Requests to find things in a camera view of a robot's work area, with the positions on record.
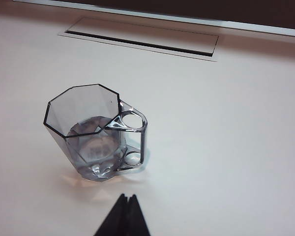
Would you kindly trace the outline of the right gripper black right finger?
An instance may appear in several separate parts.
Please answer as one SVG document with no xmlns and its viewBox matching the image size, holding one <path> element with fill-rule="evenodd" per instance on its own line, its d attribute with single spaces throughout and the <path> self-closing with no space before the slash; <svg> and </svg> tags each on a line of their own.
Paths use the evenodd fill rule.
<svg viewBox="0 0 295 236">
<path fill-rule="evenodd" d="M 137 196 L 129 198 L 129 235 L 149 236 L 149 230 L 143 216 Z"/>
</svg>

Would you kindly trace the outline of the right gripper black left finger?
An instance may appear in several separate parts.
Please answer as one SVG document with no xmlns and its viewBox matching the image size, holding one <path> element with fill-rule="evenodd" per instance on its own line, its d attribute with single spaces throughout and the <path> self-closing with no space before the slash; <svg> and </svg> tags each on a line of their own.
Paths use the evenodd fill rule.
<svg viewBox="0 0 295 236">
<path fill-rule="evenodd" d="M 119 228 L 122 223 L 122 217 L 125 213 L 126 205 L 127 197 L 124 194 L 121 194 L 94 235 L 117 236 L 119 232 L 123 233 L 123 230 L 120 230 Z"/>
</svg>

